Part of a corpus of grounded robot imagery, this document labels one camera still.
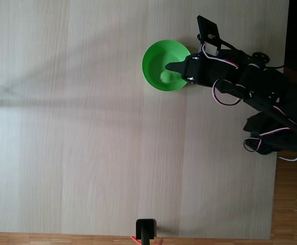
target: wooden floor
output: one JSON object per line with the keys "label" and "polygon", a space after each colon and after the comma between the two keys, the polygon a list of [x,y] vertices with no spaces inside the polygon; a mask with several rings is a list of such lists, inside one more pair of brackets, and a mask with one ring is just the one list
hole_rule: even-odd
{"label": "wooden floor", "polygon": [[[281,152],[280,156],[295,157],[295,153]],[[297,245],[297,162],[278,159],[274,195],[271,240],[227,240],[164,238],[163,244],[273,244]],[[134,244],[129,237],[61,234],[0,233],[0,244]]]}

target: black plastic part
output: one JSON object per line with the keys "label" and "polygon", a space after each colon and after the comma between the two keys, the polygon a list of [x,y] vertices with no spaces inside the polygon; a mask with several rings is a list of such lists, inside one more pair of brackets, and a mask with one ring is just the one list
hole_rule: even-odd
{"label": "black plastic part", "polygon": [[157,222],[152,218],[143,218],[136,221],[136,239],[141,239],[142,244],[145,244],[143,240],[147,240],[150,244],[150,239],[154,239],[157,235]]}
{"label": "black plastic part", "polygon": [[261,59],[263,60],[264,64],[267,64],[270,62],[270,58],[268,55],[261,53],[261,52],[255,52],[252,54],[253,58]]}
{"label": "black plastic part", "polygon": [[212,62],[203,53],[199,53],[187,56],[182,62],[169,63],[165,68],[180,73],[181,78],[188,83],[212,87],[207,77],[211,64]]}
{"label": "black plastic part", "polygon": [[[251,138],[255,138],[255,137],[256,137],[256,135],[251,134]],[[259,144],[259,141],[255,140],[255,139],[245,140],[245,145],[247,145],[248,147],[250,147],[251,149],[254,149],[254,150],[258,147],[258,144]],[[280,150],[279,148],[276,148],[276,147],[266,143],[264,140],[262,140],[261,145],[256,152],[261,155],[267,155],[272,152],[278,152],[279,150]]]}
{"label": "black plastic part", "polygon": [[207,42],[213,46],[217,47],[217,50],[221,49],[221,39],[219,36],[219,30],[215,23],[202,17],[197,17],[197,22],[199,24],[200,35],[197,36],[201,43]]}

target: red wire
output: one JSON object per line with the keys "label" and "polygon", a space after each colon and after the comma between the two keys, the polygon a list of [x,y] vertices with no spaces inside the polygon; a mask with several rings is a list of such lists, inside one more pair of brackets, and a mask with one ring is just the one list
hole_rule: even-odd
{"label": "red wire", "polygon": [[226,81],[226,82],[232,84],[232,82],[230,82],[230,81],[228,81],[228,80],[226,80],[226,79],[218,79],[218,80],[216,80],[216,81],[214,82],[213,86],[212,86],[212,96],[213,96],[214,100],[217,101],[220,105],[223,105],[223,106],[235,106],[235,105],[237,105],[239,102],[241,102],[241,99],[237,99],[233,104],[226,104],[226,103],[221,102],[221,101],[217,98],[217,96],[216,96],[216,94],[215,94],[215,86],[216,86],[216,83],[217,83],[218,81],[220,81],[220,80],[223,80],[223,81]]}
{"label": "red wire", "polygon": [[136,242],[138,245],[142,245],[142,243],[139,241],[139,240],[137,240],[134,236],[131,236],[130,237],[134,242]]}
{"label": "red wire", "polygon": [[[256,147],[255,150],[251,151],[251,150],[249,150],[249,149],[246,148],[246,146],[245,146],[245,142],[246,142],[246,140],[248,140],[248,139],[257,139],[257,140],[259,140],[259,144],[257,145],[257,147]],[[259,139],[259,138],[247,138],[246,140],[244,140],[244,148],[245,148],[245,150],[248,151],[248,152],[255,152],[255,151],[257,151],[257,150],[260,148],[261,143],[262,143],[262,140]]]}

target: black cable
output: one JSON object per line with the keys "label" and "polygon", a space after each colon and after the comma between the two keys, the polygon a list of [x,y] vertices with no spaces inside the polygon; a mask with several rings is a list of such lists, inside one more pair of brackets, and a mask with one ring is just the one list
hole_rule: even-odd
{"label": "black cable", "polygon": [[280,69],[280,68],[283,68],[285,67],[285,65],[281,65],[281,66],[266,66],[265,68],[266,69]]}
{"label": "black cable", "polygon": [[224,45],[224,46],[230,48],[231,50],[238,50],[238,49],[236,49],[233,45],[231,45],[230,43],[227,43],[226,41],[223,41],[222,39],[220,39],[220,40],[221,40],[221,44],[222,44],[222,45]]}

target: white cable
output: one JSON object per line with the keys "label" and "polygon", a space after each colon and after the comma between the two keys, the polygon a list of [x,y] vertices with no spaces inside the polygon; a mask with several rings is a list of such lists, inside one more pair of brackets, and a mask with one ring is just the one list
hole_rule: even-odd
{"label": "white cable", "polygon": [[269,135],[269,134],[274,134],[276,132],[280,132],[280,131],[283,131],[283,130],[290,130],[290,128],[280,128],[280,129],[275,129],[275,130],[272,130],[270,132],[266,132],[266,133],[263,133],[263,134],[260,134],[260,136],[265,136],[265,135]]}
{"label": "white cable", "polygon": [[219,59],[219,58],[215,58],[215,57],[210,57],[207,55],[207,53],[205,52],[205,46],[206,46],[206,42],[203,44],[202,46],[202,52],[203,54],[206,56],[206,58],[210,59],[210,60],[218,60],[218,61],[221,61],[221,62],[224,62],[224,63],[227,63],[228,65],[232,65],[234,66],[236,69],[239,68],[239,66],[235,63],[232,63],[231,61],[228,61],[228,60],[223,60],[223,59]]}
{"label": "white cable", "polygon": [[297,157],[295,159],[288,159],[288,158],[284,158],[284,157],[278,157],[278,158],[280,158],[282,160],[286,160],[288,162],[296,162],[297,161]]}
{"label": "white cable", "polygon": [[232,104],[226,104],[226,103],[221,102],[221,101],[217,98],[216,93],[215,93],[215,85],[216,85],[216,83],[217,83],[218,81],[220,81],[220,80],[223,80],[223,81],[225,81],[225,82],[228,82],[228,83],[232,84],[232,82],[230,82],[230,81],[228,81],[228,80],[226,80],[226,79],[217,79],[217,80],[213,83],[213,86],[212,86],[212,97],[214,98],[214,100],[215,100],[219,105],[223,105],[223,106],[234,106],[234,105],[237,105],[239,102],[241,102],[242,99],[238,98],[238,99],[236,99],[236,101],[235,101],[234,103],[232,103]]}

